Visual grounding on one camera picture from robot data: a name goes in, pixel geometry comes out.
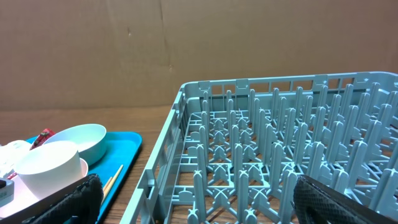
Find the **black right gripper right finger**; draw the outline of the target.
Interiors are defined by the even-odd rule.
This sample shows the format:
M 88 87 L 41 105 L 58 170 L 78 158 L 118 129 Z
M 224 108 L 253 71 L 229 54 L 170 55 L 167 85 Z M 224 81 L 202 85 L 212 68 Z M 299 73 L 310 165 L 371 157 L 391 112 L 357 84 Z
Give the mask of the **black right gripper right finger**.
M 297 179 L 293 204 L 300 224 L 397 224 L 307 175 Z

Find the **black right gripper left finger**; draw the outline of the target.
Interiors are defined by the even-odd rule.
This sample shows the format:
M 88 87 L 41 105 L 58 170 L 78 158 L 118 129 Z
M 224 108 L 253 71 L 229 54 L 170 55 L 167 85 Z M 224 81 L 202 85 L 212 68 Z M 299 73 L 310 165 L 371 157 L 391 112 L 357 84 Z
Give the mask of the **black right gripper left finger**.
M 23 224 L 94 224 L 100 214 L 103 199 L 102 182 L 98 174 L 88 175 L 88 180 L 48 210 L 24 220 Z

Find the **red snack wrapper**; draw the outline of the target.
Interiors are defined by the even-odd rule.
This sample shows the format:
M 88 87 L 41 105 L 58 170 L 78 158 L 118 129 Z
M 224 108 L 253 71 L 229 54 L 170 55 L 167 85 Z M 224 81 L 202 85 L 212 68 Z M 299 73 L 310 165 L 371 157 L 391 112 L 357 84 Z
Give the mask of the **red snack wrapper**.
M 33 150 L 41 145 L 43 145 L 43 143 L 49 139 L 50 137 L 52 137 L 55 134 L 54 131 L 52 131 L 51 129 L 44 129 L 33 141 L 33 143 L 31 143 L 31 147 L 30 150 Z M 5 179 L 12 179 L 13 177 L 16 176 L 16 172 L 14 171 L 13 174 L 11 174 L 9 177 L 5 178 Z

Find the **white tissue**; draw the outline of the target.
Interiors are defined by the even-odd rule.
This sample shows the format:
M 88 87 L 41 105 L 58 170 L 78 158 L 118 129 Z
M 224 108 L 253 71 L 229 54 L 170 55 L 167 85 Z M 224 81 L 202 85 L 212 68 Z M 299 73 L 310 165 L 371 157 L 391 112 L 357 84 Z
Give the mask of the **white tissue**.
M 7 178 L 14 173 L 14 165 L 30 150 L 31 143 L 16 140 L 1 146 L 1 178 Z

